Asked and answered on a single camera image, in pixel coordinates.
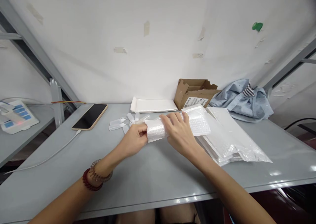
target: red and yellow wire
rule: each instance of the red and yellow wire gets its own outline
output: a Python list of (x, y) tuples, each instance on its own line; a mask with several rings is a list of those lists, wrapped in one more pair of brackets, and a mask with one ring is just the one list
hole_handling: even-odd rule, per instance
[(70, 100), (70, 101), (52, 101), (51, 102), (52, 104), (55, 104), (55, 103), (83, 103), (83, 104), (86, 104), (85, 102), (82, 102), (82, 101), (72, 101), (72, 100)]

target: white wall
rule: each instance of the white wall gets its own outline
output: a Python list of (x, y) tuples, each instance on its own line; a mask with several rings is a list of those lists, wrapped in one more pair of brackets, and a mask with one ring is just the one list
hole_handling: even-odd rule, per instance
[[(270, 105), (274, 114), (269, 118), (280, 127), (303, 118), (316, 118), (316, 65), (304, 63), (271, 93)], [(314, 122), (306, 120), (300, 123)], [(288, 130), (297, 136), (306, 131), (292, 126)]]
[(0, 100), (25, 97), (50, 103), (49, 85), (10, 41), (0, 40)]
[[(316, 20), (314, 0), (10, 2), (87, 102), (173, 99), (179, 78), (207, 78), (223, 88), (248, 77), (254, 85)], [(264, 24), (262, 32), (251, 30), (254, 22)], [(115, 53), (119, 46), (127, 54)]]

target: open cardboard box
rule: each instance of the open cardboard box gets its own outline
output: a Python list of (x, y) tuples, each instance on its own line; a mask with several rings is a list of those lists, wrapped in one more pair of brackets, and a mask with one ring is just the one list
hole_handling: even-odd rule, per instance
[(207, 79), (179, 79), (174, 102), (179, 110), (195, 104), (206, 108), (213, 96), (219, 92), (221, 90), (217, 90), (217, 85), (211, 85)]

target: charging cable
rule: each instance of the charging cable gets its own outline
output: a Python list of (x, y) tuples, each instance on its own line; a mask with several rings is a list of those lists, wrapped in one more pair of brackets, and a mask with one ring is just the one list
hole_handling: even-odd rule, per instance
[(9, 173), (16, 172), (16, 171), (28, 170), (28, 169), (37, 167), (37, 166), (39, 166), (39, 165), (41, 165), (41, 164), (47, 162), (48, 160), (50, 160), (51, 158), (53, 158), (57, 153), (59, 153), (62, 149), (64, 149), (69, 143), (71, 143), (72, 140), (74, 140), (75, 137), (76, 137), (78, 134), (80, 134), (81, 131), (82, 131), (82, 130), (78, 130), (78, 131), (76, 132), (76, 134), (73, 136), (73, 138), (70, 139), (69, 142), (67, 142), (61, 149), (59, 149), (57, 152), (55, 152), (54, 154), (52, 154), (49, 158), (47, 158), (46, 160), (42, 161), (41, 163), (39, 163), (39, 164), (37, 164), (37, 165), (34, 165), (34, 166), (25, 167), (25, 168), (22, 168), (22, 169), (12, 170), (12, 171), (9, 171), (9, 172), (5, 173), (5, 175), (6, 175), (6, 174), (9, 174)]

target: leg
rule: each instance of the leg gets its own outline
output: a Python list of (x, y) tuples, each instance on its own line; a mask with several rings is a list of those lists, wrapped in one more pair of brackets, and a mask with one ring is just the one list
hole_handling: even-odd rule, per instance
[(162, 224), (197, 223), (200, 224), (194, 203), (185, 203), (159, 209)]
[(116, 218), (116, 224), (155, 224), (155, 210), (148, 209), (135, 212), (119, 214)]

